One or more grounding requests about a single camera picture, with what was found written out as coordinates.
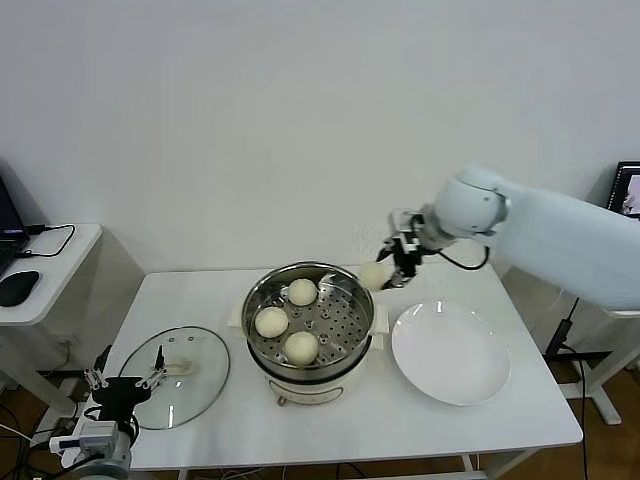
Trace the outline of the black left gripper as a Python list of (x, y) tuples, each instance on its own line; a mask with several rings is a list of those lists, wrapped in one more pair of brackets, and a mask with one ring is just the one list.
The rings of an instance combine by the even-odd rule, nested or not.
[(93, 401), (99, 406), (99, 421), (128, 423), (137, 405), (150, 399), (150, 389), (156, 389), (167, 376), (163, 347), (159, 346), (152, 373), (141, 377), (111, 377), (106, 380), (106, 366), (111, 346), (107, 345), (98, 355), (91, 368), (84, 370), (85, 379), (91, 389)]

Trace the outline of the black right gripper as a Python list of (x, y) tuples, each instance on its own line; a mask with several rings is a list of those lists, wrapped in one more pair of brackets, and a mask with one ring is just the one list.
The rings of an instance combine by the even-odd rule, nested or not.
[(381, 290), (404, 288), (416, 276), (417, 267), (422, 264), (422, 258), (429, 256), (430, 251), (422, 246), (406, 251), (395, 239), (385, 239), (376, 260), (383, 261), (391, 255), (395, 268), (390, 278), (380, 287)]

